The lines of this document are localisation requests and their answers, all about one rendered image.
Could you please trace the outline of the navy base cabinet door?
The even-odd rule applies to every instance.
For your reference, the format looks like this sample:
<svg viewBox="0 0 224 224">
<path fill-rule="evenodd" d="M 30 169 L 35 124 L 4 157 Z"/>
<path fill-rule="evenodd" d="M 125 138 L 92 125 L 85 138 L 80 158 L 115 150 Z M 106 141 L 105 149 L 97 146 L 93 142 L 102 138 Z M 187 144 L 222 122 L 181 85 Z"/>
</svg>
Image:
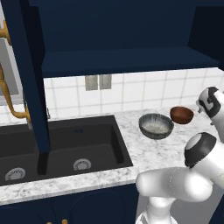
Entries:
<svg viewBox="0 0 224 224">
<path fill-rule="evenodd" d="M 57 221 L 68 224 L 135 224 L 135 184 L 59 196 L 53 205 Z"/>
<path fill-rule="evenodd" d="M 0 224 L 58 224 L 48 199 L 0 206 Z"/>
</svg>

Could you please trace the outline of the black double sink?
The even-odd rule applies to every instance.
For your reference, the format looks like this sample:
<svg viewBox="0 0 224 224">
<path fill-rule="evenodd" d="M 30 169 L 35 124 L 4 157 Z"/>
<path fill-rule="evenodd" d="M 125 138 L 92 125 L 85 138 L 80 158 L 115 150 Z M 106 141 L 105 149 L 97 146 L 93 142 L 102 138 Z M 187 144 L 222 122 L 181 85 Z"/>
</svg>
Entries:
<svg viewBox="0 0 224 224">
<path fill-rule="evenodd" d="M 26 124 L 0 127 L 0 186 L 133 165 L 112 115 L 53 121 L 48 128 L 51 150 L 40 175 L 34 132 Z"/>
</svg>

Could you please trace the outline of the grey wall socket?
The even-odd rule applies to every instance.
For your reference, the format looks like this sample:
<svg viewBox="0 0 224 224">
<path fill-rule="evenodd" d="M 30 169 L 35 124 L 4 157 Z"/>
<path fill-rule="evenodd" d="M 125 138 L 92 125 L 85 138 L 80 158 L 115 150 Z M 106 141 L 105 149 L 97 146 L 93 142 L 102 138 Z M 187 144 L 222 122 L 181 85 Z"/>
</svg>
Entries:
<svg viewBox="0 0 224 224">
<path fill-rule="evenodd" d="M 98 89 L 98 78 L 96 75 L 87 75 L 85 77 L 85 87 L 87 91 Z"/>
<path fill-rule="evenodd" d="M 99 76 L 100 89 L 111 89 L 112 86 L 112 75 L 102 74 Z"/>
</svg>

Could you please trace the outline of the brass curved tap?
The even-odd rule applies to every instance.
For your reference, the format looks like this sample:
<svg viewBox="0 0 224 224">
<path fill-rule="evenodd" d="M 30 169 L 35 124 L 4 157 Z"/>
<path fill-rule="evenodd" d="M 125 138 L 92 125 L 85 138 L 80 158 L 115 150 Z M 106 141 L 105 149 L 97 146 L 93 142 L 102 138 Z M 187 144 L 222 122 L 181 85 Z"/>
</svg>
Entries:
<svg viewBox="0 0 224 224">
<path fill-rule="evenodd" d="M 32 129 L 32 119 L 31 119 L 31 116 L 30 116 L 28 105 L 27 104 L 24 105 L 24 112 L 17 112 L 13 108 L 13 104 L 12 104 L 12 101 L 11 101 L 10 90 L 8 88 L 8 85 L 7 85 L 6 81 L 5 81 L 4 70 L 3 70 L 1 64 L 0 64 L 0 88 L 2 89 L 4 99 L 6 100 L 7 105 L 9 107 L 9 110 L 12 113 L 12 115 L 15 116 L 18 119 L 24 119 L 25 118 L 26 121 L 27 121 L 27 124 L 28 124 L 28 129 L 31 130 Z"/>
</svg>

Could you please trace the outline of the grey window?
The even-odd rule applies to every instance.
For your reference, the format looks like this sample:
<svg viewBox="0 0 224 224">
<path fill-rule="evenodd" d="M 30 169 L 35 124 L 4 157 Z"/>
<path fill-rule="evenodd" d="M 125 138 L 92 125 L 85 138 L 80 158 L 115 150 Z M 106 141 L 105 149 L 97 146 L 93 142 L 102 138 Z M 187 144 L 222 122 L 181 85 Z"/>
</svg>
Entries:
<svg viewBox="0 0 224 224">
<path fill-rule="evenodd" d="M 0 38 L 0 64 L 3 68 L 5 81 L 10 90 L 13 105 L 23 103 L 23 88 L 19 77 L 17 62 L 11 46 L 4 38 Z"/>
</svg>

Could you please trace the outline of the brown small bowl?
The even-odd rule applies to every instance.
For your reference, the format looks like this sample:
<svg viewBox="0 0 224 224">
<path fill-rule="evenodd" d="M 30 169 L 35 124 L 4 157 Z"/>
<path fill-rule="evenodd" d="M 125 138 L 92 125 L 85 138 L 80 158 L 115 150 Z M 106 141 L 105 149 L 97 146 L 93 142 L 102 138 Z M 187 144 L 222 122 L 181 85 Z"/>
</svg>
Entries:
<svg viewBox="0 0 224 224">
<path fill-rule="evenodd" d="M 188 124 L 194 117 L 194 113 L 186 107 L 173 107 L 170 110 L 171 119 L 178 124 Z"/>
</svg>

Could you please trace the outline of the grey speckled large bowl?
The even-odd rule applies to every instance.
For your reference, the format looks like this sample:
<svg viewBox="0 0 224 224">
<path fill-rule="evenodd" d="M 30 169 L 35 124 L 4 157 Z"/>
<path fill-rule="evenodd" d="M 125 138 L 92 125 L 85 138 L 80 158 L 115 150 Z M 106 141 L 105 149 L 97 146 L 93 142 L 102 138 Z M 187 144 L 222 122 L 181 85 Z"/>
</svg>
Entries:
<svg viewBox="0 0 224 224">
<path fill-rule="evenodd" d="M 148 138 L 160 140 L 167 138 L 173 131 L 173 121 L 158 113 L 142 115 L 138 120 L 139 129 Z"/>
</svg>

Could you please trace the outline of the navy open wall cabinet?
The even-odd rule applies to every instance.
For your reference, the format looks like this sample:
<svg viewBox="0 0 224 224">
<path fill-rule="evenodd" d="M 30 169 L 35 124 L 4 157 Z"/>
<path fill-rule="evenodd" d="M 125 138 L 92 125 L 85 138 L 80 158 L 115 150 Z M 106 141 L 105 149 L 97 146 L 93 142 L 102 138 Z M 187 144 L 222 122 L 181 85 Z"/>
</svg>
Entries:
<svg viewBox="0 0 224 224">
<path fill-rule="evenodd" d="M 217 67 L 189 37 L 197 0 L 29 0 L 45 77 Z"/>
</svg>

